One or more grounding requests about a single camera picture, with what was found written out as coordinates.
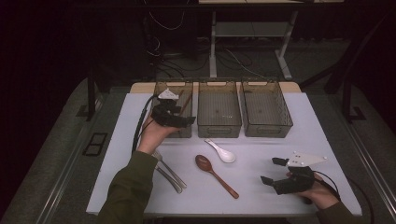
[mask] dark green jacket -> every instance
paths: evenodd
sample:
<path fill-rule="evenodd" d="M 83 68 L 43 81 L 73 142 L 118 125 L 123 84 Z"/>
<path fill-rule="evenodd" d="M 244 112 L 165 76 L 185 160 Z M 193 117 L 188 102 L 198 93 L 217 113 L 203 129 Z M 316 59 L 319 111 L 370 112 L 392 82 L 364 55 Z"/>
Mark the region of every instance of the dark green jacket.
<path fill-rule="evenodd" d="M 141 224 L 152 190 L 152 175 L 157 159 L 136 151 L 128 165 L 112 180 L 107 200 L 98 215 L 98 223 Z M 344 206 L 334 206 L 317 212 L 321 224 L 361 224 Z"/>

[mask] person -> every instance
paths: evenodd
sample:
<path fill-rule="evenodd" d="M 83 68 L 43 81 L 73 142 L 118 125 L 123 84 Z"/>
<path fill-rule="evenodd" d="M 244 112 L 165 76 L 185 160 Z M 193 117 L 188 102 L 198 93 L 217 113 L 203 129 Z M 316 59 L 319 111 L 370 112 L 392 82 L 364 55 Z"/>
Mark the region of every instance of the person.
<path fill-rule="evenodd" d="M 151 154 L 169 133 L 179 130 L 163 127 L 150 116 L 143 127 L 139 146 L 127 166 L 116 173 L 110 184 L 107 199 L 98 214 L 98 223 L 143 223 L 144 210 L 152 190 L 152 177 L 158 162 Z M 297 194 L 310 199 L 318 207 L 317 215 L 321 224 L 362 223 L 319 183 L 315 183 L 312 189 Z"/>

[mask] wooden spoon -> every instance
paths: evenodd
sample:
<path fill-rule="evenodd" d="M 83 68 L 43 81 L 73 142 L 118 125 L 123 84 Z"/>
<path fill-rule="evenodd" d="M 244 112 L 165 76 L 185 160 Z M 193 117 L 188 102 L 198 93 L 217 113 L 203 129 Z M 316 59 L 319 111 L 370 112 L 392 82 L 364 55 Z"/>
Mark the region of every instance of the wooden spoon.
<path fill-rule="evenodd" d="M 235 190 L 233 190 L 227 183 L 224 182 L 224 180 L 222 180 L 213 170 L 212 168 L 212 163 L 210 163 L 210 160 L 207 159 L 207 157 L 203 156 L 203 155 L 198 155 L 195 157 L 195 162 L 197 163 L 198 167 L 205 171 L 208 172 L 210 174 L 212 174 L 219 182 L 220 184 L 227 189 L 227 191 L 235 198 L 239 198 L 239 194 L 237 192 L 235 192 Z"/>

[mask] spoon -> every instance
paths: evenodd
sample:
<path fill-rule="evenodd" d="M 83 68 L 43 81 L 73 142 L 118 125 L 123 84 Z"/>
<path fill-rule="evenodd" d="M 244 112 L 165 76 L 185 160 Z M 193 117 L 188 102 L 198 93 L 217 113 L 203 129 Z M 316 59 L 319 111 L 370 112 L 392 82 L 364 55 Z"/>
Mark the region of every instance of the spoon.
<path fill-rule="evenodd" d="M 210 163 L 210 160 L 207 159 L 207 157 L 203 156 L 203 155 L 198 155 L 195 157 L 195 162 L 197 163 L 198 167 L 205 171 L 208 172 L 210 174 L 212 174 L 219 182 L 220 184 L 227 189 L 227 191 L 235 198 L 239 198 L 239 194 L 237 192 L 235 192 L 235 190 L 233 190 L 227 183 L 224 182 L 224 180 L 222 180 L 213 170 L 212 168 L 212 163 Z"/>
<path fill-rule="evenodd" d="M 218 154 L 219 154 L 219 156 L 220 156 L 222 161 L 224 161 L 224 162 L 233 162 L 233 161 L 235 161 L 235 155 L 232 152 L 227 151 L 227 150 L 219 147 L 218 145 L 216 145 L 209 138 L 206 138 L 205 141 L 218 152 Z"/>

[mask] white triangular bracket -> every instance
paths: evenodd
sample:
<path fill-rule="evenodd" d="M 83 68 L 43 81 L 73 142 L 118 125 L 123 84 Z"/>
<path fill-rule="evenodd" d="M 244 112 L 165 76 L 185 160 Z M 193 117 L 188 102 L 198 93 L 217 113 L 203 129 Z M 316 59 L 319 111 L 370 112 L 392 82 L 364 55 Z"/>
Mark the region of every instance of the white triangular bracket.
<path fill-rule="evenodd" d="M 287 163 L 288 166 L 296 166 L 296 167 L 304 167 L 304 166 L 310 166 L 316 163 L 320 163 L 323 161 L 326 161 L 327 157 L 320 157 L 320 156 L 315 156 L 315 155 L 310 155 L 310 154 L 304 154 L 301 152 L 293 152 L 293 155 L 289 158 L 289 161 Z"/>
<path fill-rule="evenodd" d="M 161 92 L 161 94 L 158 95 L 158 98 L 164 99 L 164 100 L 178 100 L 178 95 L 169 91 L 169 88 L 168 88 L 165 91 Z"/>

